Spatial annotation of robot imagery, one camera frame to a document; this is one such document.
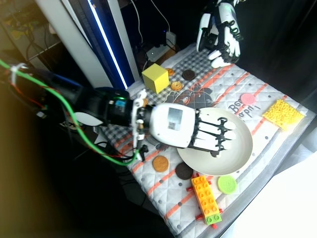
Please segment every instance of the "lego brick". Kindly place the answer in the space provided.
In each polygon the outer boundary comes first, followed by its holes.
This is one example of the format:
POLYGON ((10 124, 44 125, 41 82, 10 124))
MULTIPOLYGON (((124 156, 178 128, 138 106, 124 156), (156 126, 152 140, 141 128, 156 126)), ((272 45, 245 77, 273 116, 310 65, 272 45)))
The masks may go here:
POLYGON ((217 214, 213 214, 211 216, 208 216, 205 218, 205 222, 207 225, 211 225, 211 224, 214 224, 214 223, 217 223, 217 222, 221 222, 222 219, 221 219, 221 216, 219 213, 217 214))
POLYGON ((156 63, 144 70, 142 75, 144 84, 155 93, 159 93, 169 85, 168 71, 156 63))
POLYGON ((280 99, 263 114, 263 117, 283 130, 289 130, 297 125, 304 115, 280 99))
POLYGON ((219 213, 219 208, 213 196, 211 187, 205 176, 199 176, 192 179, 192 185, 195 191, 197 201, 204 217, 219 213))

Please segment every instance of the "yellow sponge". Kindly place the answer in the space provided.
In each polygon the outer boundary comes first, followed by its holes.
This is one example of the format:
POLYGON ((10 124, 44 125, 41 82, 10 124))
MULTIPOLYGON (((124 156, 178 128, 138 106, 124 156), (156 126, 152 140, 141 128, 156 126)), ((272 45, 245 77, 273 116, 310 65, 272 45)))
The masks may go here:
POLYGON ((156 94, 169 85, 168 72, 154 63, 142 72, 144 84, 156 94))
POLYGON ((283 130, 289 130, 294 127, 304 117, 304 115, 280 99, 263 114, 263 117, 283 130))

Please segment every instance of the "light strip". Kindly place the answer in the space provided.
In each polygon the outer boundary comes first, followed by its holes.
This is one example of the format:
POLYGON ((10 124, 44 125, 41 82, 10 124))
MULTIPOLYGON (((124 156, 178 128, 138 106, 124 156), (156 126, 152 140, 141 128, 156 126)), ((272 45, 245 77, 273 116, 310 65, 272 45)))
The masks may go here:
POLYGON ((120 70, 120 67, 119 67, 119 65, 118 65, 118 62, 117 62, 117 60, 116 60, 116 58, 115 58, 115 56, 114 56, 114 53, 113 53, 113 51, 112 51, 112 48, 111 48, 111 46, 110 46, 110 43, 109 43, 108 38, 107 38, 107 36, 106 36, 106 33, 105 33, 104 29, 103 29, 103 26, 101 25, 101 22, 100 22, 100 20, 99 20, 98 14, 97 14, 95 8, 93 7, 93 5, 91 4, 90 0, 87 0, 87 1, 88 1, 88 3, 89 3, 89 6, 90 6, 91 11, 93 12, 93 15, 94 15, 94 17, 95 17, 95 20, 96 20, 96 22, 97 22, 97 25, 98 25, 98 27, 99 27, 99 30, 100 30, 100 32, 101 32, 103 38, 104 38, 104 41, 105 41, 105 43, 106 43, 106 45, 107 45, 107 48, 108 48, 108 50, 109 50, 109 52, 110 52, 110 55, 111 55, 112 60, 113 60, 113 62, 114 62, 114 65, 115 65, 115 67, 117 68, 117 71, 118 71, 118 73, 119 73, 119 75, 120 75, 120 78, 121 78, 121 81, 122 81, 122 83, 123 83, 123 85, 124 85, 124 88, 127 89, 128 86, 127 86, 127 84, 125 83, 125 80, 124 80, 123 75, 122 75, 122 73, 121 73, 121 70, 120 70))

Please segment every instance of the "green wire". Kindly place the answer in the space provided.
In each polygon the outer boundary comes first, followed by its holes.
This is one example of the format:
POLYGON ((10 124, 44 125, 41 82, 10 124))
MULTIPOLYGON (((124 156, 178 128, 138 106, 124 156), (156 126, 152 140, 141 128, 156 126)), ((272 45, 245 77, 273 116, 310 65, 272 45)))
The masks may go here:
MULTIPOLYGON (((6 64, 5 62, 3 62, 1 59, 0 59, 0 65, 1 65, 2 67, 6 68, 6 69, 10 69, 10 66, 9 66, 8 64, 6 64)), ((133 158, 132 158, 129 162, 120 162, 120 161, 118 161, 118 160, 116 160, 116 159, 114 159, 114 158, 112 158, 112 157, 110 157, 110 156, 105 155, 104 152, 103 152, 101 149, 99 149, 93 142, 91 142, 91 141, 87 138, 87 136, 85 135, 85 133, 83 132, 83 130, 82 130, 82 129, 80 128, 80 126, 79 126, 79 123, 78 123, 78 121, 77 121, 76 115, 75 115, 75 113, 74 113, 74 111, 73 111, 71 105, 67 102, 67 100, 66 100, 60 93, 58 93, 57 91, 55 91, 54 89, 52 89, 52 88, 50 88, 48 85, 46 85, 45 83, 43 83, 43 82, 37 80, 36 78, 34 78, 34 77, 32 77, 32 76, 30 76, 30 75, 28 75, 28 74, 26 74, 26 73, 22 73, 22 72, 20 72, 20 71, 17 70, 17 71, 16 71, 16 74, 19 75, 19 76, 21 76, 21 77, 23 77, 23 78, 26 78, 26 79, 32 81, 33 83, 35 83, 35 84, 37 84, 37 85, 39 85, 39 86, 41 86, 41 87, 44 87, 44 89, 46 89, 47 91, 49 91, 50 93, 52 93, 54 96, 56 96, 56 97, 64 104, 64 106, 65 106, 66 109, 68 110, 68 112, 69 112, 71 118, 73 119, 73 122, 74 122, 74 124, 75 124, 75 126, 76 126, 76 129, 77 129, 79 135, 81 136, 81 138, 84 140, 84 142, 85 142, 90 148, 92 148, 93 150, 95 150, 97 153, 99 153, 101 156, 103 156, 103 157, 106 158, 107 160, 110 160, 111 162, 113 162, 113 163, 115 163, 115 164, 117 164, 117 165, 126 166, 126 165, 132 164, 132 163, 135 161, 135 159, 137 158, 137 155, 138 155, 138 153, 139 153, 139 150, 136 150, 136 151, 135 151, 135 154, 134 154, 133 158)))

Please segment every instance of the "pink round object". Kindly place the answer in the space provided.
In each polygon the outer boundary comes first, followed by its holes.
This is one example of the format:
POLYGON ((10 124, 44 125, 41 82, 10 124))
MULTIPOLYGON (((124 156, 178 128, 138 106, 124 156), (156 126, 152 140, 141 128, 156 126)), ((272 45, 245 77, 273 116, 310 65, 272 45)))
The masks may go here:
POLYGON ((253 94, 251 94, 251 93, 242 94, 240 99, 241 99, 241 102, 247 106, 252 105, 256 102, 255 96, 253 96, 253 94))

